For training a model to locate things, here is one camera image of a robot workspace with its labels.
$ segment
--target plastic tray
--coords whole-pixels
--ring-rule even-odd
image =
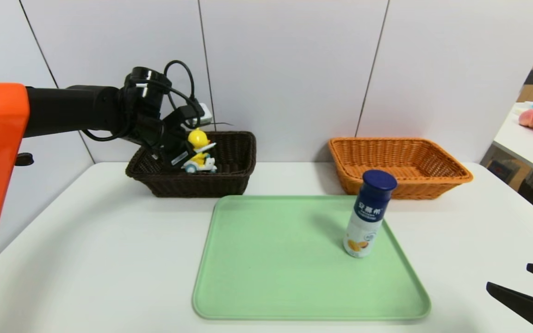
[[[372,254],[342,238],[355,197],[218,201],[193,306],[212,320],[414,320],[431,301],[387,223]]]

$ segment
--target white power adapter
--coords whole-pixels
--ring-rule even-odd
[[[211,121],[213,120],[213,114],[211,114],[211,111],[209,111],[209,107],[205,103],[199,103],[201,108],[203,108],[203,112],[205,112],[205,115],[201,117],[201,126],[209,125]],[[193,118],[188,120],[188,124],[190,126],[196,126],[197,125],[197,119]]]

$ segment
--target table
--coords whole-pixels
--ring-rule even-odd
[[[491,281],[533,295],[533,206],[478,164],[436,200],[394,200],[390,227],[432,300],[414,322],[207,321],[191,295],[216,199],[161,199],[89,168],[0,255],[0,333],[532,332]],[[246,194],[343,194],[333,164],[258,163]]]
[[[519,110],[527,110],[531,105],[531,102],[514,104],[497,136],[495,136],[493,145],[524,161],[533,169],[533,129],[520,126],[518,123],[521,113]],[[489,150],[487,156],[490,158],[490,155],[492,153]]]

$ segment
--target brown wicker basket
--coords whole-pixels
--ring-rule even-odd
[[[207,132],[216,142],[209,150],[216,173],[186,173],[165,169],[140,148],[127,166],[127,176],[144,183],[157,197],[220,198],[243,194],[256,165],[256,137],[248,131]]]

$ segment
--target wicker basket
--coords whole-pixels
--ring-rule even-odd
[[[127,166],[127,176],[144,183],[157,197],[220,198],[243,194],[256,165],[256,138],[247,131],[207,132],[216,142],[209,150],[216,173],[186,173],[165,169],[140,148]]]
[[[381,169],[398,180],[395,199],[434,199],[472,174],[432,141],[417,138],[338,137],[328,142],[347,194],[357,194],[362,175]]]

